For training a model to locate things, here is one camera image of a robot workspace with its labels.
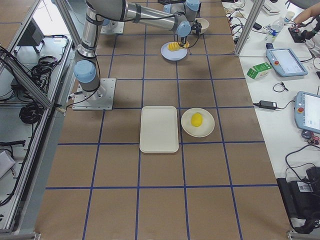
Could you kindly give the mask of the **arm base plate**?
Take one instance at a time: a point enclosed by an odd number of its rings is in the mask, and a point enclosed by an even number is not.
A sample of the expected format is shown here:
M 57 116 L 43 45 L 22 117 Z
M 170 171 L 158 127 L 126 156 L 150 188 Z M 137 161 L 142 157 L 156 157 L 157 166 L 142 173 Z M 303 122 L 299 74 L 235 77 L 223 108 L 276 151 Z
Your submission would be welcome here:
M 121 35 L 124 31 L 124 22 L 110 21 L 107 25 L 103 25 L 100 33 L 103 35 Z
M 81 93 L 72 98 L 74 102 L 71 107 L 75 111 L 112 110 L 115 88 L 115 78 L 101 78 L 100 87 L 94 94 L 83 91 L 81 85 L 78 84 L 77 92 Z

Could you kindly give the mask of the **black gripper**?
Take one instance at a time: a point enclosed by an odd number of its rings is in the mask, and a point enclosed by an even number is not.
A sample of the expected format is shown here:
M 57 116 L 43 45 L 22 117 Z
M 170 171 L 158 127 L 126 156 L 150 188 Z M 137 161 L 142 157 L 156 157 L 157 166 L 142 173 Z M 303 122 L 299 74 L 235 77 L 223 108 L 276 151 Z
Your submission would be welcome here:
M 180 38 L 180 42 L 179 43 L 180 43 L 181 47 L 184 47 L 187 42 L 188 42 L 187 41 L 187 36 Z

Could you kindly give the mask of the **person's hand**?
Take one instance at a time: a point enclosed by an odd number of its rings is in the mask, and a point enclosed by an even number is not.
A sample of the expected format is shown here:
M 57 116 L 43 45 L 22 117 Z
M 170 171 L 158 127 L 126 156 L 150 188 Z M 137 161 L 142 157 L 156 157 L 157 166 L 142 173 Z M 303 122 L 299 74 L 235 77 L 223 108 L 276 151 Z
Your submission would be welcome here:
M 316 3 L 309 8 L 303 10 L 297 17 L 294 18 L 293 22 L 295 24 L 301 24 L 311 17 L 316 17 L 320 14 L 320 3 Z

